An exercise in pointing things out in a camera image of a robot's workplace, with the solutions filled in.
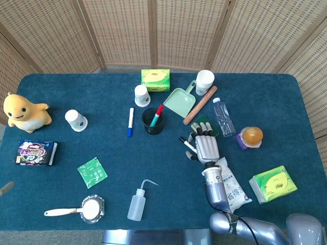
wooden stick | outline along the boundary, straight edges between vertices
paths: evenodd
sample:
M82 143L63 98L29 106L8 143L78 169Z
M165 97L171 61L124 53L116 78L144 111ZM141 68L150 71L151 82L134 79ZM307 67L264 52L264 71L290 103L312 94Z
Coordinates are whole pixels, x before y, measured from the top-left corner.
M217 87L213 86L200 100L200 102L193 108L193 110L186 116L186 118L183 120L183 123L185 125L188 125L190 121L196 116L196 114L199 113L199 111L202 109L202 107L210 100L210 98L214 95L214 93L217 91Z

red marker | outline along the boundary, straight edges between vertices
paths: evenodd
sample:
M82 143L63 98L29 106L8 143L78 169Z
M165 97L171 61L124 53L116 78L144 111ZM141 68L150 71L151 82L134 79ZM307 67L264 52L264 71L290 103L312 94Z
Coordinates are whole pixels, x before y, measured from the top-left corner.
M153 118L153 120L152 120L152 122L151 122L151 124L150 124L150 127L154 127L154 126L155 126L155 123L157 122L157 120L158 120L158 118L159 118L159 116L160 116L160 114L161 114L163 108L164 108L164 105L160 105L160 106L159 106L159 109L158 109L157 112L155 113L155 116L154 116L154 118Z

light green dustpan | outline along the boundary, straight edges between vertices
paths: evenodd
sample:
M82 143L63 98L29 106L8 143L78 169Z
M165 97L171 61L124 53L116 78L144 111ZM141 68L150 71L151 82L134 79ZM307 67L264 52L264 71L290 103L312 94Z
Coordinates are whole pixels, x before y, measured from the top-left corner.
M190 94L195 85L193 80L186 90L175 88L163 105L185 118L195 104L195 97Z

white paper cup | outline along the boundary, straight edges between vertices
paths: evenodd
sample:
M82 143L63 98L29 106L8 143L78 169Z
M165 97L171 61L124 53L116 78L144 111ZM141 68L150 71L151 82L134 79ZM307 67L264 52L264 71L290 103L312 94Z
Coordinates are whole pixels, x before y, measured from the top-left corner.
M215 75L209 70L199 71L196 77L195 92L197 95L205 95L209 88L212 86Z
M140 107L146 107L150 104L151 98L145 85L135 87L135 104Z
M87 127L87 119L76 110L69 110L65 114L66 121L71 125L71 128L76 132L82 132Z

white plastic bag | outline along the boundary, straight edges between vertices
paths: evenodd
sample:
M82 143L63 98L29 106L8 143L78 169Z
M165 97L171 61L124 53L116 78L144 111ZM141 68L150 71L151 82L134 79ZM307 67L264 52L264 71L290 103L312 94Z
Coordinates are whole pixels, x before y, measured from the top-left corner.
M228 168L226 159L223 157L219 159L216 164L219 164L222 168L221 176L223 178L228 204L232 213L243 204L252 202L252 199L247 197L235 176Z

